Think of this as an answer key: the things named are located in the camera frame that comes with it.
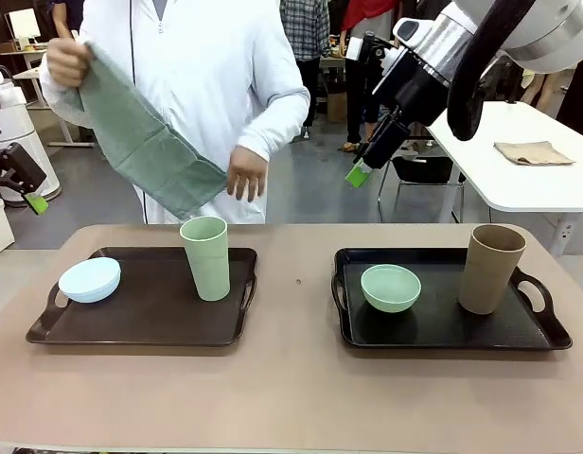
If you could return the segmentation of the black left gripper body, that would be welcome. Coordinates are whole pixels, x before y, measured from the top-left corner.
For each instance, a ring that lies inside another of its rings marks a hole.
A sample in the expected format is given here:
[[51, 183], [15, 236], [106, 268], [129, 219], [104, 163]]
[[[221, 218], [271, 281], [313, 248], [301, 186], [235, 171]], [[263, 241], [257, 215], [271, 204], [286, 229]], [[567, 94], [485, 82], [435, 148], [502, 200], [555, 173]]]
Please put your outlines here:
[[0, 186], [11, 190], [38, 190], [46, 179], [41, 167], [22, 145], [0, 149]]

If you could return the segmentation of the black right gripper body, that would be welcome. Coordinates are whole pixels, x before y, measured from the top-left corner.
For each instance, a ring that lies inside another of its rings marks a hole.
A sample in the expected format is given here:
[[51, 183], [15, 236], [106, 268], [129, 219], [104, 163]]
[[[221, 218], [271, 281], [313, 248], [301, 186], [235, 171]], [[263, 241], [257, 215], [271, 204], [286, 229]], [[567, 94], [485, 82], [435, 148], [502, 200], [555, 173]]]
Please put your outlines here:
[[447, 106], [447, 85], [412, 51], [403, 50], [373, 91], [374, 99], [396, 110], [403, 124], [430, 126]]

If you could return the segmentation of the person's right hand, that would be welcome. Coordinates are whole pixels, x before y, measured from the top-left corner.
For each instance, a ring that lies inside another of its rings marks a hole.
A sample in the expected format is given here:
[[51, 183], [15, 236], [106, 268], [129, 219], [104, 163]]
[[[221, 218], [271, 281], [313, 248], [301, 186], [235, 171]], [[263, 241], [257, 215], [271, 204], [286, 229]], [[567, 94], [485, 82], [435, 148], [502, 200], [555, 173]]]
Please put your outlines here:
[[93, 58], [89, 47], [73, 38], [52, 39], [46, 52], [49, 74], [66, 88], [79, 88], [82, 85]]

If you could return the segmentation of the person's left hand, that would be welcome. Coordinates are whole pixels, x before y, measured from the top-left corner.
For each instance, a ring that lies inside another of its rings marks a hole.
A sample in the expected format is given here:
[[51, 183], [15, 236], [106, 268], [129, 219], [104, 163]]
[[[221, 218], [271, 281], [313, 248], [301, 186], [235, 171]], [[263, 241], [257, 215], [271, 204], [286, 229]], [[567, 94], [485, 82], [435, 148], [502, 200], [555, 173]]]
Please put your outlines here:
[[268, 162], [253, 151], [237, 146], [230, 156], [227, 172], [227, 194], [238, 201], [253, 202], [266, 186]]

